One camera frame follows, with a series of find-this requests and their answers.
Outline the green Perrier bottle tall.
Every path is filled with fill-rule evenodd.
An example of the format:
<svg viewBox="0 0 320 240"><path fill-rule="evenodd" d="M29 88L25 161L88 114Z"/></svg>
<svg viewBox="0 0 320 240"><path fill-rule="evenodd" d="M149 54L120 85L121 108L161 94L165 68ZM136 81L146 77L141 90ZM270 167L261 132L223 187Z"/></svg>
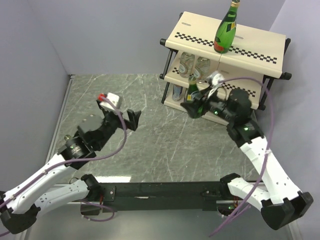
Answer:
<svg viewBox="0 0 320 240"><path fill-rule="evenodd" d="M198 102L200 104L201 97L202 97L202 94L197 86L197 80L193 75L191 75L188 78L188 89L186 90L186 94L183 102ZM201 116L202 115L203 115L203 106L201 105Z"/></svg>

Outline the light blue drink can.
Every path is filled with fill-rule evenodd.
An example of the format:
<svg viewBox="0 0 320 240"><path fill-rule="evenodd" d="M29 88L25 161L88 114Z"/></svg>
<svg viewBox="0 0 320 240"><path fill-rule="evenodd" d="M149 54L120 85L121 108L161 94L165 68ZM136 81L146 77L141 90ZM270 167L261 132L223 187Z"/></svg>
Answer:
<svg viewBox="0 0 320 240"><path fill-rule="evenodd" d="M182 99L183 90L184 88L182 86L174 84L172 88L172 100L176 102L180 101Z"/></svg>

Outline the clear glass bottle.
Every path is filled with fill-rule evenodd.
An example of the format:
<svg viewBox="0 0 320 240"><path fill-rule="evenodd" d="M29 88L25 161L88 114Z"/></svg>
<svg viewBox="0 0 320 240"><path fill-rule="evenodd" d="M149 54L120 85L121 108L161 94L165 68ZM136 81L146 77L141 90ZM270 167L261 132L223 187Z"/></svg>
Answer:
<svg viewBox="0 0 320 240"><path fill-rule="evenodd" d="M195 55L183 52L180 56L178 72L182 78L188 78L192 74L195 62Z"/></svg>
<svg viewBox="0 0 320 240"><path fill-rule="evenodd" d="M206 78L211 65L211 60L202 56L199 56L196 60L193 75L196 78L196 82L201 84Z"/></svg>

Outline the green Perrier bottle front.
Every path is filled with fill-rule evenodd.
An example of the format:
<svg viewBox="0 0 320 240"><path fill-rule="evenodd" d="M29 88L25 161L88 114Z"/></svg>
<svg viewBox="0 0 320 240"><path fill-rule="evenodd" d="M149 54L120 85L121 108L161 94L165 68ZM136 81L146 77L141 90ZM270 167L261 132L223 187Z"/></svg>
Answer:
<svg viewBox="0 0 320 240"><path fill-rule="evenodd" d="M237 28L237 12L240 5L239 0L232 0L230 7L217 28L214 38L214 50L219 54L225 54L231 47Z"/></svg>

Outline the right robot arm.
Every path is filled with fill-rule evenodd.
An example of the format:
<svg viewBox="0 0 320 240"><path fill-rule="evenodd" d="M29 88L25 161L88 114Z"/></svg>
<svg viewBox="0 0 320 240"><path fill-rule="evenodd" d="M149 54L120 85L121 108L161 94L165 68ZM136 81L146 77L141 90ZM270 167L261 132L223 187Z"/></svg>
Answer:
<svg viewBox="0 0 320 240"><path fill-rule="evenodd" d="M263 220L273 230L301 218L310 208L314 199L309 192L303 192L286 174L273 152L259 125L251 117L251 101L245 90L233 89L223 100L208 88L180 104L193 118L207 112L227 121L227 132L237 147L247 156L260 174L263 190L232 173L221 179L219 193L230 200L243 199L262 215Z"/></svg>

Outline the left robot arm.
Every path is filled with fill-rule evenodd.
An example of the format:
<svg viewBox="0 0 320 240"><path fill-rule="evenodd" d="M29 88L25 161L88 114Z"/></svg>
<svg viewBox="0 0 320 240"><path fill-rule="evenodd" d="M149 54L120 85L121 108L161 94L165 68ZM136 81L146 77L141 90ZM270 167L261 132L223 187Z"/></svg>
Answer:
<svg viewBox="0 0 320 240"><path fill-rule="evenodd" d="M101 151L117 129L136 131L141 111L128 109L123 118L118 103L106 98L97 101L103 117L89 115L77 126L74 136L36 173L15 188L0 194L0 220L8 233L19 234L37 218L73 201L94 201L103 195L101 184L85 174L65 187L50 191L64 176L90 161L98 161Z"/></svg>

